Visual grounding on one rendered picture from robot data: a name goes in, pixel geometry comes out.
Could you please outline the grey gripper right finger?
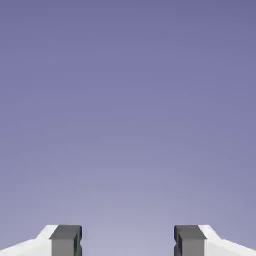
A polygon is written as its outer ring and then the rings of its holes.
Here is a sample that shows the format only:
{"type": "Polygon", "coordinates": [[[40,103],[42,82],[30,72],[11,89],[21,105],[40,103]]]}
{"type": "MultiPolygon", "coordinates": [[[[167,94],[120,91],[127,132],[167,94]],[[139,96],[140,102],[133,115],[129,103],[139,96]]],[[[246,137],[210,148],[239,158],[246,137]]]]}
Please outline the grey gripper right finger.
{"type": "Polygon", "coordinates": [[[256,256],[256,249],[221,238],[208,224],[175,225],[173,235],[173,256],[256,256]]]}

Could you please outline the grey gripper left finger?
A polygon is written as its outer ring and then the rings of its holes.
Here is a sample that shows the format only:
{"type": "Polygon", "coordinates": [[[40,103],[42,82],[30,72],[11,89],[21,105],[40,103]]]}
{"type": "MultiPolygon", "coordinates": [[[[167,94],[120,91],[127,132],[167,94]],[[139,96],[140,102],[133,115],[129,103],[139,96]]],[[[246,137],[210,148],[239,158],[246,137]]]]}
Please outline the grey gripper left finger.
{"type": "Polygon", "coordinates": [[[83,228],[78,224],[47,224],[33,239],[0,250],[0,256],[83,256],[83,228]]]}

